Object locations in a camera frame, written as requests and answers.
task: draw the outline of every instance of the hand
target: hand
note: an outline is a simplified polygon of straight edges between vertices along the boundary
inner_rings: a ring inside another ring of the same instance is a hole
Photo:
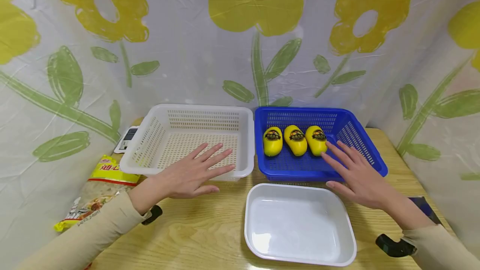
[[[389,185],[354,147],[348,147],[338,141],[337,144],[343,149],[341,151],[330,142],[326,144],[348,168],[329,157],[328,154],[322,153],[325,162],[337,170],[348,185],[347,187],[340,182],[329,181],[327,182],[329,188],[344,195],[354,203],[371,209],[384,210],[404,230],[435,225],[413,201]]]
[[[141,184],[133,188],[129,192],[133,207],[143,215],[152,206],[167,197],[193,198],[203,194],[218,192],[219,189],[214,185],[202,184],[235,168],[235,164],[231,164],[208,170],[208,168],[229,156],[232,150],[227,149],[211,157],[223,147],[223,144],[219,143],[199,157],[196,157],[207,146],[207,143],[203,143],[183,159],[171,164],[157,175],[145,179]]]
[[[354,147],[348,147],[338,141],[338,145],[343,150],[341,151],[330,142],[326,144],[347,166],[345,168],[326,153],[322,153],[323,159],[345,179],[348,185],[347,187],[340,182],[329,181],[327,182],[329,188],[344,195],[354,203],[371,209],[387,210],[395,201],[403,201],[406,198],[389,185]]]

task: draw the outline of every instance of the floral curtain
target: floral curtain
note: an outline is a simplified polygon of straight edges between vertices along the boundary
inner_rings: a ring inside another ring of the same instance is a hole
[[[53,238],[99,157],[158,103],[349,109],[479,253],[478,2],[0,0],[1,260]]]

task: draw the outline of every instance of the table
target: table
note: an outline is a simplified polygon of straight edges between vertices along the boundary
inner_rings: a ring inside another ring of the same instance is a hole
[[[367,133],[388,166],[386,179],[409,196],[425,196],[433,210],[453,234],[425,190],[408,169],[383,131],[367,128]],[[256,270],[256,269],[336,269],[318,265],[263,260],[247,247],[243,237],[245,201],[254,185],[268,182],[256,161],[252,174],[238,182],[215,182],[217,194],[192,200],[167,198],[160,204],[164,214],[149,226],[139,225],[111,245],[93,262],[92,270]],[[323,183],[295,185],[324,188]],[[419,269],[410,257],[388,257],[375,245],[386,233],[398,240],[402,233],[383,211],[370,210],[342,198],[357,239],[357,257],[346,269]]]

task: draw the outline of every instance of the finger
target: finger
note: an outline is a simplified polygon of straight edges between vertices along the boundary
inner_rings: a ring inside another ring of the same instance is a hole
[[[350,157],[351,160],[353,160],[354,163],[360,164],[362,163],[361,160],[359,159],[359,156],[355,154],[350,147],[345,145],[342,141],[338,140],[337,141],[338,146]]]
[[[202,185],[201,187],[199,187],[195,191],[193,191],[193,197],[197,197],[197,196],[200,196],[200,195],[211,194],[211,193],[218,193],[219,191],[220,191],[220,189],[217,188],[214,185]]]
[[[187,159],[190,159],[190,160],[193,160],[195,159],[195,157],[202,152],[202,150],[204,150],[206,147],[208,146],[208,143],[203,143],[203,144],[200,144],[199,147],[196,147],[196,149],[194,149],[192,152],[190,152],[186,158]]]
[[[370,163],[367,161],[367,159],[365,159],[365,157],[363,156],[363,154],[360,153],[360,151],[358,151],[355,147],[350,147],[350,149],[353,151],[354,154],[356,154],[359,159],[361,160],[361,162],[365,165],[365,166],[370,166]]]
[[[205,162],[208,160],[209,157],[212,156],[215,152],[217,152],[221,147],[223,147],[222,143],[218,143],[215,146],[211,147],[209,150],[205,151],[201,156],[197,157],[197,160],[200,162]]]
[[[346,153],[339,150],[337,146],[330,143],[329,141],[326,141],[326,144],[327,144],[328,149],[330,149],[332,151],[332,153],[334,155],[336,155],[343,162],[343,164],[345,166],[348,167],[348,169],[352,168],[355,165],[353,160],[351,160],[350,157],[348,157],[348,155]]]
[[[225,159],[227,156],[229,156],[231,153],[232,153],[232,149],[229,148],[221,153],[218,153],[216,156],[214,157],[211,157],[210,159],[206,160],[205,161],[205,165],[207,166],[207,168],[210,168],[212,167],[213,165],[217,164],[218,162],[220,162],[221,160]]]
[[[325,152],[322,153],[322,158],[325,160],[325,162],[327,162],[327,164],[332,166],[332,168],[334,168],[335,171],[337,171],[338,174],[343,177],[343,179],[345,179],[349,175],[347,168],[345,168],[341,163],[332,159],[332,157]]]
[[[230,164],[228,166],[218,167],[218,168],[209,170],[206,173],[205,180],[216,178],[217,176],[228,173],[233,169],[235,169],[235,164]]]
[[[327,187],[331,188],[333,191],[336,191],[338,194],[343,195],[347,199],[355,201],[355,193],[346,185],[342,185],[340,182],[328,181]]]

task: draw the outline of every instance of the plastic bag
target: plastic bag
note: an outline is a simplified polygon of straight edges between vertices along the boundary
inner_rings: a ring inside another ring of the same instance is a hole
[[[121,192],[137,185],[140,175],[123,173],[117,161],[104,155],[83,186],[80,197],[73,202],[69,213],[54,229],[63,232],[85,219]]]

